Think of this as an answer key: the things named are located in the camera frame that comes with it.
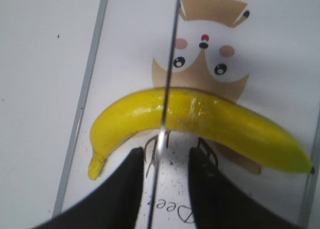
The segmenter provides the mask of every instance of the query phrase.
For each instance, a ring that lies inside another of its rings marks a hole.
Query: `banana tip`
[[[88,176],[91,180],[96,180],[98,178],[102,168],[105,165],[105,162],[106,160],[102,156],[93,153],[88,170]]]

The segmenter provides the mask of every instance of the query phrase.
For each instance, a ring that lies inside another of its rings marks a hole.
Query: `tan drawing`
[[[152,63],[152,81],[154,87],[164,87],[167,71],[160,67],[155,59]],[[209,72],[205,49],[201,49],[194,63],[187,69],[172,73],[171,86],[200,89],[213,93],[229,101],[236,102],[245,89],[249,75],[233,82],[220,82]]]
[[[243,23],[250,15],[248,10],[243,12],[246,6],[246,3],[237,0],[181,0],[182,8],[180,8],[179,14],[185,21],[213,21],[230,28],[235,28]],[[208,35],[202,35],[201,41],[199,44],[201,50],[194,63],[183,71],[172,73],[171,86],[200,89],[235,103],[245,89],[249,74],[233,82],[221,82],[215,79],[209,72],[205,57],[205,49],[209,46],[207,43],[209,41]],[[176,48],[181,50],[187,46],[187,42],[185,40],[181,40],[180,42],[176,43]],[[235,50],[232,46],[224,45],[220,48],[219,53],[224,57],[230,57],[235,53]],[[176,66],[178,68],[183,66],[185,59],[183,57],[177,57],[175,61],[179,63]],[[222,75],[226,69],[225,64],[218,64],[214,71],[217,75]],[[154,87],[165,86],[166,75],[167,72],[161,68],[154,58],[152,62],[152,81]],[[219,152],[230,161],[251,173],[261,173],[262,166],[260,164],[221,144],[216,143],[216,146]]]
[[[221,23],[229,28],[235,28],[249,17],[245,11],[239,20],[237,18],[247,4],[238,0],[181,0],[184,12],[180,7],[179,14],[185,21],[205,20]]]

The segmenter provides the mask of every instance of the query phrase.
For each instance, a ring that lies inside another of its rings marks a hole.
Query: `knife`
[[[152,180],[151,204],[150,204],[150,209],[149,209],[147,229],[152,228],[155,200],[156,200],[156,195],[157,195],[159,164],[160,164],[162,152],[163,152],[163,150],[165,148],[165,144],[166,144],[166,137],[165,137],[166,119],[167,119],[167,109],[168,109],[168,102],[169,102],[172,66],[173,66],[173,61],[174,61],[174,56],[175,56],[175,42],[176,42],[176,35],[177,35],[177,29],[178,29],[179,9],[180,9],[180,0],[176,0],[175,1],[175,12],[174,12],[174,19],[173,19],[172,35],[171,35],[171,45],[170,45],[170,52],[169,52],[169,60],[168,60],[166,82],[165,82],[165,89],[164,89],[164,102],[163,102],[163,111],[162,111],[162,116],[161,116],[161,128],[160,128],[160,133],[158,135],[158,144],[157,144],[157,148],[156,148],[156,152],[155,152],[155,164],[154,164],[154,174],[153,174],[153,180]]]

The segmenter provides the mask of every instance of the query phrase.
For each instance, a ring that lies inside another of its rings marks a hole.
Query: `yellow banana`
[[[88,175],[95,180],[107,157],[137,132],[161,127],[165,91],[139,91],[113,103],[94,122],[93,157]],[[248,109],[195,89],[171,88],[166,128],[223,144],[275,170],[309,173],[312,163],[284,129]]]

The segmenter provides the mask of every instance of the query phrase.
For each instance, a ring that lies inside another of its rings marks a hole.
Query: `cartoon face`
[[[237,42],[233,43],[232,28],[216,22],[179,22],[175,42],[171,86],[203,90],[232,102],[243,92],[249,74],[237,56]],[[155,87],[166,81],[165,60],[153,59],[152,80]]]

